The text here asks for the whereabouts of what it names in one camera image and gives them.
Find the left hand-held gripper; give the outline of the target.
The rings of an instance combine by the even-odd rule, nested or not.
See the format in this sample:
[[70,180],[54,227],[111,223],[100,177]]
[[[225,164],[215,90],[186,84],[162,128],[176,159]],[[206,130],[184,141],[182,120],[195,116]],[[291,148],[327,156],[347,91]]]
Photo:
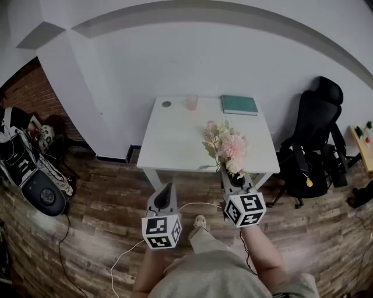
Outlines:
[[167,183],[148,199],[142,236],[152,250],[173,249],[182,232],[175,186]]

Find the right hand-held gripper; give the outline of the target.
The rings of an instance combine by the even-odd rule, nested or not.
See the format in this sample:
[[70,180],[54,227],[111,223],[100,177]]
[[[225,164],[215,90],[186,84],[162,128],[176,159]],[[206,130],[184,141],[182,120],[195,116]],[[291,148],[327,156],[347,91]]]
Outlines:
[[236,228],[258,225],[266,212],[266,206],[263,194],[257,191],[251,176],[239,173],[230,175],[224,166],[220,172],[224,219],[229,219]]

